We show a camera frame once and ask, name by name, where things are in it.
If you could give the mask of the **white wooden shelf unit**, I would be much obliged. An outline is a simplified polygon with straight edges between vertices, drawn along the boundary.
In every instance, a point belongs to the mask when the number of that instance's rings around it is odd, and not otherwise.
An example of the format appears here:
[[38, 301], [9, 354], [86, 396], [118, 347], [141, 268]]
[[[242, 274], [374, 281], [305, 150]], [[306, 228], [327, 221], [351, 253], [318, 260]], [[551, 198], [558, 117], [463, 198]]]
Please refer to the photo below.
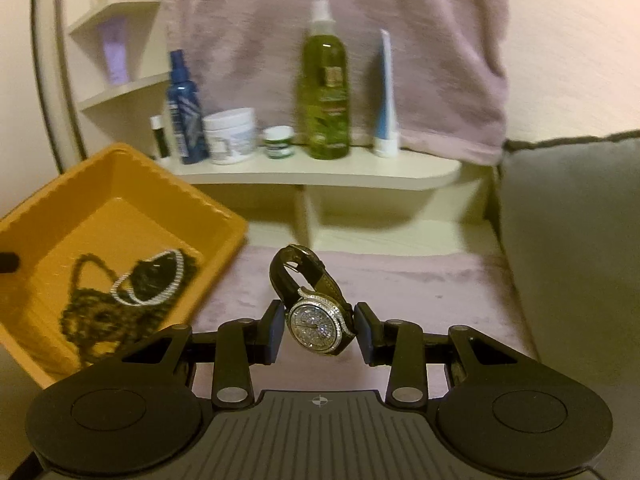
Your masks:
[[[170, 71], [164, 0], [130, 3], [127, 18], [130, 73], [139, 78]], [[498, 240], [485, 217], [494, 166], [439, 157], [404, 148], [396, 157], [376, 156], [372, 140], [357, 145], [350, 121], [349, 154], [312, 158], [302, 130], [294, 154], [271, 159], [258, 146], [231, 165], [210, 159], [171, 164], [250, 224], [255, 245], [290, 243], [319, 252], [429, 256], [474, 252], [495, 255]]]

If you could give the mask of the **mauve towel on surface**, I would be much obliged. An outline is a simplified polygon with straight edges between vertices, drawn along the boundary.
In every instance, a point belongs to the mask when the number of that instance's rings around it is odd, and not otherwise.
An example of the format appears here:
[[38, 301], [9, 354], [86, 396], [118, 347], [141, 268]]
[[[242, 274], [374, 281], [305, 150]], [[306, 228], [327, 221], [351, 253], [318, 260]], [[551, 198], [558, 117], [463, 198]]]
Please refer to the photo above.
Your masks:
[[[260, 318], [274, 299], [268, 278], [273, 247], [248, 246], [194, 318], [194, 332], [212, 332], [235, 318]], [[501, 257], [457, 254], [431, 257], [322, 252], [326, 270], [351, 304], [366, 302], [382, 320], [400, 318], [424, 332], [444, 334], [469, 325], [533, 358], [537, 351], [511, 273]], [[388, 370], [363, 363], [357, 344], [339, 356], [317, 356], [285, 335], [277, 361], [252, 369], [254, 389], [386, 390]]]

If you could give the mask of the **hanging mauve towel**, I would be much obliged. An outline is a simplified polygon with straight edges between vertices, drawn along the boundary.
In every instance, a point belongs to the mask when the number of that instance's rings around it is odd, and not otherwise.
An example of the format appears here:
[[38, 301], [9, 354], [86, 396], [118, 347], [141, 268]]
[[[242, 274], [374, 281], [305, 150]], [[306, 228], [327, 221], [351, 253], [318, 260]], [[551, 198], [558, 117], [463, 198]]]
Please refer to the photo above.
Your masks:
[[[254, 108], [303, 130], [303, 45], [314, 0], [164, 0], [207, 113]], [[371, 142], [381, 44], [392, 46], [399, 136], [408, 150], [494, 166], [506, 140], [501, 44], [508, 0], [329, 0], [347, 54], [352, 140]]]

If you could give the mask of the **white cream jar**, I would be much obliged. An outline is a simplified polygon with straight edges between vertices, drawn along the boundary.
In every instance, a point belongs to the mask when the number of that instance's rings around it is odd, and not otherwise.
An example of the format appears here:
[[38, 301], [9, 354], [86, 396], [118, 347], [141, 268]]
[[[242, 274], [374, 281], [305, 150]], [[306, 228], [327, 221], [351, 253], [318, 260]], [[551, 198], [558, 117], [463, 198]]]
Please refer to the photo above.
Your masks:
[[213, 164], [237, 164], [256, 152], [258, 136], [253, 107], [209, 114], [202, 123]]

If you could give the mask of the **purple cosmetic tube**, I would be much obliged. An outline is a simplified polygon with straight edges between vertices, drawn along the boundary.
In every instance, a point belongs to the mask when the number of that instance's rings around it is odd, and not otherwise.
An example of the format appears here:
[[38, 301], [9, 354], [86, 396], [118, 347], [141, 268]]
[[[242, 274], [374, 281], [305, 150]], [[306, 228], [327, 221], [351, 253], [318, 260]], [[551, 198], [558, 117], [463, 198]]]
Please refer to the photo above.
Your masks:
[[98, 25], [108, 80], [114, 86], [130, 81], [127, 62], [127, 18], [119, 15]]

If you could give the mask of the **black white lip balm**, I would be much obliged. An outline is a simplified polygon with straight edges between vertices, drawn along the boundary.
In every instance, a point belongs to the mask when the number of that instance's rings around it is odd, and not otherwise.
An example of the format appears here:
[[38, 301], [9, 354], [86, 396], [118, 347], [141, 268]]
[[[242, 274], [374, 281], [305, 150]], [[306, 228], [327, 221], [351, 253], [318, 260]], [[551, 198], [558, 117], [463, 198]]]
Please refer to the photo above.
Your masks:
[[150, 126], [160, 159], [168, 159], [170, 157], [170, 151], [164, 133], [163, 117], [160, 115], [152, 116], [150, 118]]

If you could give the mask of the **grey cushion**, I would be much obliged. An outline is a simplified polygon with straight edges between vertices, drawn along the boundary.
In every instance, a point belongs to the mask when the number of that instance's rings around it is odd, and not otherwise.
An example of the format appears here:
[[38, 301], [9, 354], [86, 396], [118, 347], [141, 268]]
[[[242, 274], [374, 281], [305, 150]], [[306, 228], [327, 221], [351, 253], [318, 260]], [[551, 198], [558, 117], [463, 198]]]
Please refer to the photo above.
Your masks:
[[638, 132], [510, 142], [499, 204], [541, 359], [593, 385], [638, 384]]

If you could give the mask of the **black strap wristwatch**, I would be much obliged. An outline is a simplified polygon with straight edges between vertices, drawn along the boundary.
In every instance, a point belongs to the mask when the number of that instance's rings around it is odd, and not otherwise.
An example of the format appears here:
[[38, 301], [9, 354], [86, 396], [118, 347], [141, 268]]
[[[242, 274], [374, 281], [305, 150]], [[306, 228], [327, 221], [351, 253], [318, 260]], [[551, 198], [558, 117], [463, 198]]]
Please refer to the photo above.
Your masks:
[[284, 305], [288, 331], [301, 347], [338, 356], [354, 340], [354, 309], [311, 249], [297, 244], [279, 249], [269, 279]]

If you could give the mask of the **small green-label jar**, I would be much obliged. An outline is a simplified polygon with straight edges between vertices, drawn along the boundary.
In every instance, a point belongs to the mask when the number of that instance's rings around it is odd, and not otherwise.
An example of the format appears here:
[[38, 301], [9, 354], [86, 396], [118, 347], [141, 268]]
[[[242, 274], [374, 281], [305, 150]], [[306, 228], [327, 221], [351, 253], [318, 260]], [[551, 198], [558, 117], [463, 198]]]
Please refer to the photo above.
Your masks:
[[290, 126], [273, 126], [262, 130], [262, 143], [271, 159], [288, 158], [294, 154], [295, 132]]

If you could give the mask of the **green oil spray bottle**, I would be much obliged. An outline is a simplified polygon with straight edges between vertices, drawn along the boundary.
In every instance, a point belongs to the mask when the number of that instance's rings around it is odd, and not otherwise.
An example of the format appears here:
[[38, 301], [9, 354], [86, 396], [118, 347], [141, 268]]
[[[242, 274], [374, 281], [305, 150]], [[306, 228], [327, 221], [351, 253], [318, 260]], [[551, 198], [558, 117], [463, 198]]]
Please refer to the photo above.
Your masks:
[[308, 154], [344, 158], [350, 150], [347, 51], [329, 0], [311, 0], [299, 74], [299, 113]]

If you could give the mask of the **blue spray bottle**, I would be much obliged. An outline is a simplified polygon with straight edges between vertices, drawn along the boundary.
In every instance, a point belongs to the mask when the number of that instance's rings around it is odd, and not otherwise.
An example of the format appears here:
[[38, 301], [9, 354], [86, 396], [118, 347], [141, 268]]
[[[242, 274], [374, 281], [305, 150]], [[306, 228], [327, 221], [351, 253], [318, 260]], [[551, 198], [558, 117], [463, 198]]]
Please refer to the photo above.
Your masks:
[[169, 52], [170, 86], [167, 103], [178, 152], [185, 165], [205, 160], [208, 154], [198, 86], [191, 80], [183, 50]]

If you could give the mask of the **blue white tube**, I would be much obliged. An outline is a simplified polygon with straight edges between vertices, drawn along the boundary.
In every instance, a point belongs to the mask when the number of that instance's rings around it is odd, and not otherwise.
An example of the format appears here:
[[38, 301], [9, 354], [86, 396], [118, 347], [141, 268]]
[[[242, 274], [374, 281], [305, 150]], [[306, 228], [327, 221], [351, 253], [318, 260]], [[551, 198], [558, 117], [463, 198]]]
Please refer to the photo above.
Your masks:
[[390, 33], [380, 30], [380, 74], [381, 74], [381, 103], [378, 108], [378, 120], [376, 121], [373, 136], [373, 151], [376, 156], [394, 158], [400, 150], [400, 135], [397, 120], [394, 73], [393, 73], [393, 49], [390, 42]]

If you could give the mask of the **orange plastic tray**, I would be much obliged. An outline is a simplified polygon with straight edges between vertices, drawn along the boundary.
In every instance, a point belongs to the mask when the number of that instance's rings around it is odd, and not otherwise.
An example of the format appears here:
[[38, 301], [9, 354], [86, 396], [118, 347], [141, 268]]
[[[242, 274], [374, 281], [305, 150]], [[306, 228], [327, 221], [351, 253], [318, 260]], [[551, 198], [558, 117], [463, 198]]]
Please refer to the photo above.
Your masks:
[[41, 388], [78, 371], [60, 329], [75, 261], [93, 254], [117, 274], [166, 249], [198, 266], [166, 318], [194, 317], [244, 242], [246, 221], [127, 144], [114, 144], [51, 181], [1, 221], [1, 342]]

